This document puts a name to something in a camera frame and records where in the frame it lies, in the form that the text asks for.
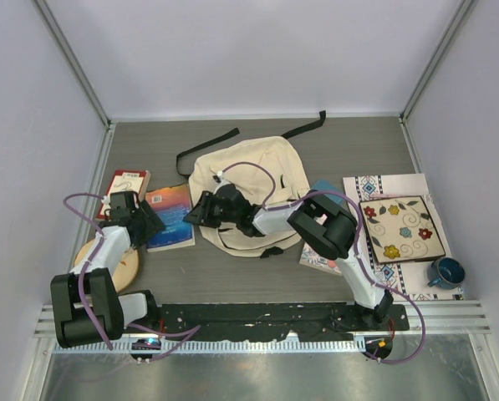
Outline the blue orange paperback book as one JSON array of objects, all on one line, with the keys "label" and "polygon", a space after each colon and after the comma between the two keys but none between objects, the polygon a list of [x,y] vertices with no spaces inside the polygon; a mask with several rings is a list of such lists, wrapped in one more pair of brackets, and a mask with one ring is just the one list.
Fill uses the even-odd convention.
[{"label": "blue orange paperback book", "polygon": [[149,253],[195,245],[194,227],[183,221],[192,208],[187,183],[147,192],[145,199],[165,225],[148,240]]}]

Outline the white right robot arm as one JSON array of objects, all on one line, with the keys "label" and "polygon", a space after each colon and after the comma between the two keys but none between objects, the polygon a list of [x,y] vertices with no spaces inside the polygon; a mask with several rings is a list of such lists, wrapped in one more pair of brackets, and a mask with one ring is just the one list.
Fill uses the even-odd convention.
[{"label": "white right robot arm", "polygon": [[294,230],[320,256],[337,262],[354,295],[360,322],[370,330],[379,329],[390,318],[394,298],[376,282],[360,254],[358,220],[332,196],[345,198],[332,190],[311,190],[283,206],[257,206],[233,184],[225,184],[204,191],[183,221],[206,228],[232,223],[248,237]]}]

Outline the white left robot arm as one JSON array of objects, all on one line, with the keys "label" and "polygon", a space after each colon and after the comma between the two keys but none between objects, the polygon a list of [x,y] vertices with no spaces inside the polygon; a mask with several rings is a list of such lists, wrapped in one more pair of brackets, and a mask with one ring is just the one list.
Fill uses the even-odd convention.
[{"label": "white left robot arm", "polygon": [[111,342],[121,338],[129,324],[142,333],[159,326],[160,313],[151,291],[119,295],[114,274],[127,251],[146,245],[165,224],[132,190],[105,196],[88,193],[108,205],[100,222],[69,204],[79,196],[68,195],[64,205],[95,229],[95,237],[79,264],[50,282],[56,338],[62,348],[100,342],[112,348]]}]

